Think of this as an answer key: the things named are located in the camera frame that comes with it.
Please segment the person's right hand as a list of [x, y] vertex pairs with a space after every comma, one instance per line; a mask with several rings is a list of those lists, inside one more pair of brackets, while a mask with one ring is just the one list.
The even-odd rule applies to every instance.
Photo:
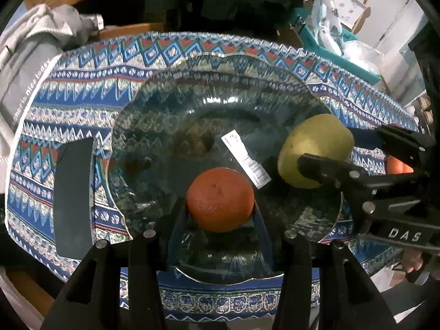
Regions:
[[413, 271], [419, 271], [423, 265], [423, 252], [417, 249], [406, 248], [403, 251], [401, 258], [402, 268], [406, 273], [411, 273]]

